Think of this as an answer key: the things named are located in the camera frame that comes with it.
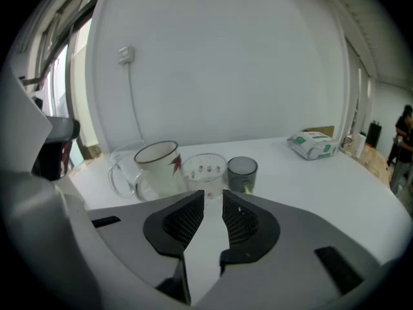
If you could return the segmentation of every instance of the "white table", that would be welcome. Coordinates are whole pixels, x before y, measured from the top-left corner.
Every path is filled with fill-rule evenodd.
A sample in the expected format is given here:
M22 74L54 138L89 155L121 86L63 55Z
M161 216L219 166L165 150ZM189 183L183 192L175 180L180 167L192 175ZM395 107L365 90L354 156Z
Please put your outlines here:
M183 161L202 152L228 160L254 158L259 165L254 195L318 214L381 264L401 256L413 233L410 216L390 189L341 152L332 158L306 161L287 147L286 138L194 145L179 151ZM87 209L139 202L112 192L106 177L109 167L108 157L103 156L71 177ZM204 221L185 251L192 304L219 278L219 254L228 248L221 206L222 202L205 209Z

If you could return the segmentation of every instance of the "black slot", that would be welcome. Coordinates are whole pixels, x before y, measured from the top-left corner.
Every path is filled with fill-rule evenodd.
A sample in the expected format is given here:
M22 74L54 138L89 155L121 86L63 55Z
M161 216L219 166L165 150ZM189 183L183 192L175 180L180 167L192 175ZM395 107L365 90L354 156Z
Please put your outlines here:
M341 294L347 294L363 282L363 279L351 268L336 248L329 246L316 249L314 252Z
M114 224L120 222L121 220L116 216L100 218L98 220L92 220L93 226L97 229L98 227Z

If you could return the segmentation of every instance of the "wall outlet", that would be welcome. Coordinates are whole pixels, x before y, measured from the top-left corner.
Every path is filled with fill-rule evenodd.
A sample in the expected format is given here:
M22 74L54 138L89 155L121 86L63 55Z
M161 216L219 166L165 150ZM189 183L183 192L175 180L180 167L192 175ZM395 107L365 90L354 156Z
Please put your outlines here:
M135 59L135 49L133 46L125 46L119 49L119 59L117 62L120 65L124 65L125 63L133 62Z

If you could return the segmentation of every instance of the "dark gray cup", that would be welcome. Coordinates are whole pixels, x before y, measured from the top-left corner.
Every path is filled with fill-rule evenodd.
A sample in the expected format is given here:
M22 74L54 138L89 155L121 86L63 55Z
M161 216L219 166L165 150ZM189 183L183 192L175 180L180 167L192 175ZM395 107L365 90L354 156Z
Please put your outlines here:
M231 191L251 194L256 183L258 163L252 158L238 156L228 162L228 185Z

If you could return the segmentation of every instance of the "person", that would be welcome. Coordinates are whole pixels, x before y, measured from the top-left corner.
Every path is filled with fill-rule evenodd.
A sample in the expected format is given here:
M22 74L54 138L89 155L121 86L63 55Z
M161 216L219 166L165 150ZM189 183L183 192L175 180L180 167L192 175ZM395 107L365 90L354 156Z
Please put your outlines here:
M400 143L399 159L394 167L392 179L390 181L390 189L395 195L398 193L400 179L407 171L408 177L406 185L409 186L413 180L413 119L407 117L406 123L408 127L408 136L404 138L402 143Z
M390 155L388 155L388 160L387 160L387 165L390 166L394 158L397 158L399 155L399 145L397 143L397 138L398 136L401 136L403 140L405 140L405 137L407 137L407 132L408 132L408 127L406 125L406 118L407 117L412 117L412 112L413 108L411 105L405 105L405 109L403 111L403 114L399 117L397 123L396 123L396 138L394 140L392 150L390 151Z

